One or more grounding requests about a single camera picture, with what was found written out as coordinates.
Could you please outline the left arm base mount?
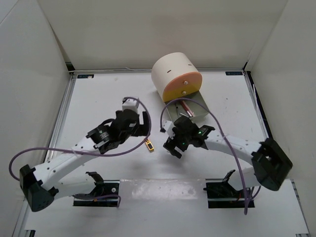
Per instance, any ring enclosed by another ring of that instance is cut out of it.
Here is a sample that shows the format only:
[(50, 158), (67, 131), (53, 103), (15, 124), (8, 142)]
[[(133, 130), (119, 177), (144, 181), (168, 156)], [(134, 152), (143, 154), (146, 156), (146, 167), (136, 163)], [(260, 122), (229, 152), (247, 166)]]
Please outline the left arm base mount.
[(97, 172), (86, 172), (94, 181), (95, 188), (89, 194), (74, 195), (75, 207), (116, 207), (119, 208), (119, 180), (104, 180)]

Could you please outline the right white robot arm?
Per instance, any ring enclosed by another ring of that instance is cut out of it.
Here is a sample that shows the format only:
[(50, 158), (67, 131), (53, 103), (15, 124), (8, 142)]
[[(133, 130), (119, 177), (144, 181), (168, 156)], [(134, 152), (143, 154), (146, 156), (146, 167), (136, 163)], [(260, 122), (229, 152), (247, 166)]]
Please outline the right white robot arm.
[(250, 168), (231, 172), (223, 179), (222, 193), (230, 198), (244, 188), (256, 186), (278, 191), (293, 167), (291, 160), (272, 138), (254, 142), (222, 135), (214, 127), (198, 127), (186, 116), (175, 122), (163, 121), (161, 131), (168, 134), (164, 148), (177, 158), (181, 158), (181, 153), (192, 145), (236, 156), (237, 160), (250, 164)]

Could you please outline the grey green bottom drawer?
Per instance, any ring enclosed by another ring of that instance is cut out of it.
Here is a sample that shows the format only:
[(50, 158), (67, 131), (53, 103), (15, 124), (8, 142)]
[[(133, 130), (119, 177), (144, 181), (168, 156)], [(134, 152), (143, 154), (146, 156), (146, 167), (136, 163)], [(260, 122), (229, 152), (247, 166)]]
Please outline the grey green bottom drawer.
[(168, 105), (166, 110), (173, 122), (181, 116), (188, 117), (192, 122), (200, 122), (209, 114), (206, 111), (208, 106), (199, 91), (183, 96), (183, 98), (192, 99), (197, 104), (190, 100), (181, 100)]

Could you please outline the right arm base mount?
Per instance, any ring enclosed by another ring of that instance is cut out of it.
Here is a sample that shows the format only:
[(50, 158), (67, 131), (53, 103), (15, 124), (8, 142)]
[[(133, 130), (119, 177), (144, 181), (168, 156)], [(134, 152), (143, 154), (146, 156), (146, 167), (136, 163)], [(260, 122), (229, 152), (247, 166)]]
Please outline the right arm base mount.
[(203, 190), (206, 192), (208, 208), (245, 208), (243, 190), (236, 191), (229, 183), (229, 179), (235, 170), (227, 173), (223, 180), (218, 182), (206, 182)]

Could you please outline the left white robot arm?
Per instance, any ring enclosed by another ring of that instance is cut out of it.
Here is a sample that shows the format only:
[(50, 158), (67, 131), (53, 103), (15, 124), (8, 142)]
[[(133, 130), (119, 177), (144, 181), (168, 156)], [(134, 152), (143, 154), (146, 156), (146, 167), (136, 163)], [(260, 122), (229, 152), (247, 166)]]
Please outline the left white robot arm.
[(88, 161), (116, 149), (129, 137), (148, 137), (151, 120), (143, 112), (143, 123), (139, 114), (131, 109), (116, 111), (116, 118), (103, 121), (76, 143), (71, 150), (63, 151), (50, 161), (20, 168), (20, 187), (33, 212), (41, 211), (55, 200), (75, 197), (83, 200), (106, 199), (104, 179), (95, 171), (87, 171), (79, 177), (68, 175)]

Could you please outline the pink top drawer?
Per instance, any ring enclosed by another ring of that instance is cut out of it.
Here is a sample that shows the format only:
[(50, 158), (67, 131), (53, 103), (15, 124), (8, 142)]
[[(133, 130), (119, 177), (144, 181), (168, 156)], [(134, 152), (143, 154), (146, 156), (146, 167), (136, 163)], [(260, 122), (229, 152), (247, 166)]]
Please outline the pink top drawer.
[(164, 91), (186, 91), (189, 92), (196, 92), (201, 88), (202, 85), (202, 75), (199, 72), (189, 72), (182, 74), (180, 76), (175, 77), (172, 79), (167, 86), (165, 87)]

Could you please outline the gold black lipstick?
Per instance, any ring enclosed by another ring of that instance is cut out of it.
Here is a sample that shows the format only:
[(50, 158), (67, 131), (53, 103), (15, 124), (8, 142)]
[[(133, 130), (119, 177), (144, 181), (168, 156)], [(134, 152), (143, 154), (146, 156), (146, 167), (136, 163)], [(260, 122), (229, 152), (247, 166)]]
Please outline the gold black lipstick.
[(150, 140), (147, 139), (147, 140), (145, 141), (145, 144), (146, 144), (146, 146), (147, 146), (147, 148), (148, 148), (148, 150), (149, 150), (150, 152), (153, 152), (153, 151), (154, 151), (153, 144), (151, 143)]

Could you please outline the yellow drawer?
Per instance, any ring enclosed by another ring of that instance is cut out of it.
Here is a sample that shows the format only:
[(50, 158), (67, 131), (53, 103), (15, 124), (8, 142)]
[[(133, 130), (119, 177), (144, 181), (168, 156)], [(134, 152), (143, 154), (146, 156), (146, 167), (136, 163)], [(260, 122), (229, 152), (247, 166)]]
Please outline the yellow drawer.
[(199, 91), (199, 89), (200, 87), (194, 87), (189, 85), (187, 85), (187, 87), (185, 87), (185, 85), (181, 87), (166, 87), (162, 94), (162, 100), (164, 102), (171, 101), (173, 99), (177, 99), (185, 95), (197, 92)]

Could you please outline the cream drawer organizer box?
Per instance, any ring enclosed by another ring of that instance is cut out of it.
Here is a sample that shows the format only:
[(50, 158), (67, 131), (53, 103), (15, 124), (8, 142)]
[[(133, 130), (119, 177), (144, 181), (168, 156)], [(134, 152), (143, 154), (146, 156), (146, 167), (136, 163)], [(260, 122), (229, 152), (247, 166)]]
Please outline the cream drawer organizer box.
[(177, 76), (199, 72), (188, 57), (181, 52), (170, 53), (158, 59), (152, 67), (152, 82), (162, 98), (167, 84)]

